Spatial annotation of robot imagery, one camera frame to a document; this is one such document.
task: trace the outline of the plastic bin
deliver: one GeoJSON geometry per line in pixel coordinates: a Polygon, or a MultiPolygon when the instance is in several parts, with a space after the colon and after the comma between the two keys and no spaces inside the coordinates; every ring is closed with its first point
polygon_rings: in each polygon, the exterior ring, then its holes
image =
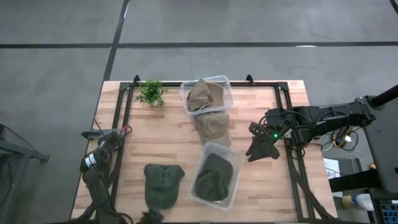
{"type": "Polygon", "coordinates": [[[200,162],[197,169],[197,173],[195,176],[195,180],[193,181],[191,196],[197,202],[203,203],[205,205],[209,205],[211,207],[220,208],[222,210],[229,210],[233,206],[233,202],[235,199],[236,189],[238,187],[238,179],[240,172],[243,167],[244,156],[239,151],[234,151],[228,147],[221,146],[219,144],[208,142],[203,146],[203,150],[200,156],[200,162]],[[203,200],[195,193],[195,183],[197,181],[197,177],[199,172],[201,171],[207,157],[215,153],[217,156],[226,159],[229,163],[231,163],[233,167],[233,174],[231,178],[231,182],[228,187],[228,196],[222,201],[209,202],[207,200],[203,200]]]}
{"type": "Polygon", "coordinates": [[[226,76],[218,75],[215,77],[204,78],[203,80],[206,82],[217,83],[223,87],[223,89],[224,89],[224,106],[208,108],[208,109],[204,109],[204,110],[200,110],[200,111],[189,111],[188,106],[187,106],[187,97],[188,97],[188,94],[193,89],[193,87],[197,84],[198,80],[187,81],[187,82],[183,82],[180,86],[180,96],[182,97],[185,112],[187,112],[187,114],[194,116],[194,115],[208,113],[208,112],[212,112],[212,111],[223,111],[227,108],[233,107],[234,98],[233,98],[233,94],[232,94],[232,88],[231,88],[231,84],[229,83],[229,80],[226,76]]]}

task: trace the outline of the green cloth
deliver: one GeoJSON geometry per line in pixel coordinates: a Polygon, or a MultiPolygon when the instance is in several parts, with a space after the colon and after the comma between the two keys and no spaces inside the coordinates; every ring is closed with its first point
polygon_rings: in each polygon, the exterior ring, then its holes
{"type": "Polygon", "coordinates": [[[195,194],[209,202],[224,200],[228,197],[232,175],[231,163],[211,153],[195,181],[195,194]]]}
{"type": "Polygon", "coordinates": [[[178,165],[148,164],[144,168],[145,202],[149,209],[169,209],[178,198],[180,180],[185,175],[178,165]]]}

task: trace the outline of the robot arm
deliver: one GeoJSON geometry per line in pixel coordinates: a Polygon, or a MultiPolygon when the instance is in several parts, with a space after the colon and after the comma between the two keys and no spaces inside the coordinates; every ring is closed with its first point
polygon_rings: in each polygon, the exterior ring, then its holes
{"type": "Polygon", "coordinates": [[[313,138],[348,126],[367,126],[376,118],[369,108],[359,102],[333,106],[298,106],[288,109],[271,109],[259,124],[251,123],[252,144],[246,155],[249,162],[272,157],[279,152],[274,146],[290,131],[292,146],[305,147],[313,138]]]}

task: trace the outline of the green plant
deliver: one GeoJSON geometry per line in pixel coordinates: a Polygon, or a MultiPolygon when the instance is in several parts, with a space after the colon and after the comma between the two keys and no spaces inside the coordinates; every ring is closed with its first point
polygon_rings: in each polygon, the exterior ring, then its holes
{"type": "Polygon", "coordinates": [[[164,101],[162,95],[167,92],[166,89],[162,89],[162,82],[158,80],[148,80],[140,84],[136,101],[139,100],[141,103],[147,103],[149,105],[163,106],[164,101]]]}

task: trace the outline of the wooden tabletop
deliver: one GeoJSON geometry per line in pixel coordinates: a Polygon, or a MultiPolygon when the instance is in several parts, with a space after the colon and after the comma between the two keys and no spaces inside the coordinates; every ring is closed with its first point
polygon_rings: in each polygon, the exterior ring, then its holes
{"type": "MultiPolygon", "coordinates": [[[[285,82],[289,83],[293,106],[308,106],[304,82],[285,82]]],[[[104,82],[96,112],[96,120],[103,129],[112,126],[119,84],[120,82],[104,82]]],[[[147,210],[144,200],[144,166],[150,163],[178,164],[185,171],[185,177],[180,183],[175,206],[162,211],[165,222],[297,221],[283,141],[275,144],[280,152],[277,160],[266,158],[244,162],[231,210],[212,208],[191,198],[190,190],[202,145],[191,117],[184,112],[179,88],[168,89],[169,92],[164,95],[164,108],[140,105],[138,102],[131,105],[129,125],[132,133],[126,137],[116,210],[127,213],[134,221],[138,221],[142,212],[147,210]]],[[[234,108],[228,110],[231,118],[230,148],[244,154],[251,144],[251,133],[248,131],[250,122],[258,122],[268,109],[277,107],[275,93],[271,87],[253,86],[233,87],[233,93],[234,108]]],[[[95,147],[95,141],[91,142],[88,151],[95,147]]],[[[328,212],[337,217],[321,151],[314,145],[305,150],[304,161],[310,188],[328,212]]],[[[300,197],[306,213],[302,193],[300,197]]],[[[72,218],[78,217],[90,203],[88,190],[80,180],[72,218]]]]}

